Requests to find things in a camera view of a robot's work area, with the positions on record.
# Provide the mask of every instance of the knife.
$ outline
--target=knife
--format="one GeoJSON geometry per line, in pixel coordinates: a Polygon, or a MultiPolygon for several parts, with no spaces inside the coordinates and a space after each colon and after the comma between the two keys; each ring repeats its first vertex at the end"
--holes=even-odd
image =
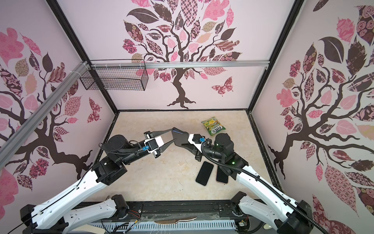
{"type": "Polygon", "coordinates": [[[157,224],[176,224],[178,222],[187,222],[197,219],[196,216],[193,217],[187,217],[187,218],[181,218],[181,219],[167,219],[167,220],[159,220],[155,221],[157,224]]]}

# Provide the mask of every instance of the wire basket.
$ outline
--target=wire basket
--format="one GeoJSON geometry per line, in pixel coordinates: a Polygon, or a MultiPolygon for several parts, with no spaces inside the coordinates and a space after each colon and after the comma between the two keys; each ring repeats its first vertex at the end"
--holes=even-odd
{"type": "Polygon", "coordinates": [[[80,80],[86,90],[98,90],[95,78],[99,78],[106,90],[145,90],[148,74],[144,60],[131,60],[132,64],[96,64],[87,70],[80,80]]]}

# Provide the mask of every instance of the pink butterfly decal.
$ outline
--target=pink butterfly decal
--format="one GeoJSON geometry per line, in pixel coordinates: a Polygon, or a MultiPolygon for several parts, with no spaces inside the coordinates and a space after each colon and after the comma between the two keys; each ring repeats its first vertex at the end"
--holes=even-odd
{"type": "Polygon", "coordinates": [[[102,108],[99,106],[99,104],[95,104],[95,102],[91,98],[89,98],[89,102],[90,102],[92,112],[88,116],[87,123],[92,122],[94,120],[95,121],[100,120],[100,115],[98,114],[98,112],[100,112],[100,109],[102,108]]]}
{"type": "Polygon", "coordinates": [[[233,86],[231,85],[232,82],[233,82],[233,80],[232,80],[232,76],[231,76],[225,81],[225,84],[223,86],[213,85],[212,89],[218,91],[218,94],[221,94],[222,97],[223,97],[223,94],[226,93],[226,91],[232,91],[232,89],[233,89],[233,86]]]}

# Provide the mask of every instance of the smartphone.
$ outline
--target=smartphone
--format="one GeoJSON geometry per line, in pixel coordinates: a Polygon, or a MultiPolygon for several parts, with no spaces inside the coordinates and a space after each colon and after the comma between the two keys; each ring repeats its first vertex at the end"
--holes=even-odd
{"type": "Polygon", "coordinates": [[[208,183],[210,174],[212,173],[212,170],[213,170],[213,164],[206,162],[206,161],[203,162],[203,165],[201,166],[200,171],[195,181],[201,184],[202,186],[206,186],[206,184],[208,183]]]}
{"type": "Polygon", "coordinates": [[[228,183],[229,176],[227,176],[220,167],[217,168],[217,177],[215,178],[217,182],[228,183]]]}

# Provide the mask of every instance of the table surface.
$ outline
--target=table surface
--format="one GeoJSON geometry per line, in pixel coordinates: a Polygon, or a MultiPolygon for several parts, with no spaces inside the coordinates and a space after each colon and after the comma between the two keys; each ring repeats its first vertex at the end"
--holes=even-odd
{"type": "MultiPolygon", "coordinates": [[[[210,136],[201,123],[215,116],[226,128],[234,142],[234,150],[244,158],[265,180],[271,183],[252,127],[244,110],[230,111],[158,111],[158,112],[121,112],[111,136],[121,134],[127,140],[142,141],[146,131],[162,131],[176,127],[188,133],[210,136]]],[[[172,139],[171,132],[162,135],[163,141],[172,139]]],[[[172,144],[154,158],[153,154],[126,165],[128,170],[110,186],[93,194],[87,201],[103,201],[108,195],[122,194],[126,201],[165,201],[165,200],[226,200],[238,191],[258,198],[247,187],[229,177],[228,184],[218,183],[215,179],[217,165],[208,184],[202,186],[195,182],[203,161],[195,160],[188,150],[172,144]]]]}

